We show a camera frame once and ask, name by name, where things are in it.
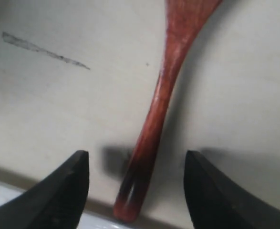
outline wood grain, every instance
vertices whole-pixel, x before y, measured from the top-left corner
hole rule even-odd
[[[114,204],[114,216],[134,221],[154,169],[170,97],[185,56],[221,0],[166,0],[166,46],[155,93]]]

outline dark scratch mark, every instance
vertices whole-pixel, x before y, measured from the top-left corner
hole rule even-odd
[[[43,48],[38,47],[37,45],[35,45],[33,43],[30,43],[30,42],[27,42],[27,41],[22,40],[20,38],[17,38],[17,37],[15,37],[15,36],[7,33],[7,32],[2,33],[2,38],[3,38],[4,42],[6,42],[6,43],[9,43],[9,44],[15,45],[17,47],[33,51],[33,52],[40,52],[44,55],[50,56],[50,57],[55,58],[57,60],[64,61],[66,63],[71,63],[71,64],[74,64],[76,66],[83,67],[85,69],[90,70],[89,67],[87,67],[86,65],[84,65],[84,64],[82,64],[78,61],[74,61],[74,60],[71,60],[71,59],[66,58],[64,56],[60,56],[60,55],[57,55],[53,52],[47,51]]]

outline wooden spoon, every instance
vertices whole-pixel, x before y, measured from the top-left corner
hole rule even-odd
[[[170,97],[185,56],[198,32],[222,0],[166,0],[163,62],[141,134],[114,204],[114,216],[134,221],[144,202],[154,169]]]

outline wooden utensil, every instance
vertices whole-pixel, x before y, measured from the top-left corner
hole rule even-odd
[[[170,97],[185,56],[222,0],[166,0],[166,44],[154,97],[114,204],[114,216],[134,221],[154,169]]]

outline white surface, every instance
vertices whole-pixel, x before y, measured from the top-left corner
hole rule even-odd
[[[0,167],[39,180],[89,150],[89,197],[112,205],[120,179],[103,149],[134,146],[164,29],[163,0],[0,0]],[[4,43],[3,31],[91,70]],[[228,149],[213,162],[280,208],[280,0],[224,1],[179,80],[143,215],[190,228],[183,159],[202,147]]]
[[[0,206],[16,198],[20,194],[22,194],[20,190],[0,183]],[[81,220],[77,228],[78,229],[130,229],[120,224],[111,222],[107,219],[102,219],[98,216],[92,215],[88,212],[84,212],[82,214]]]

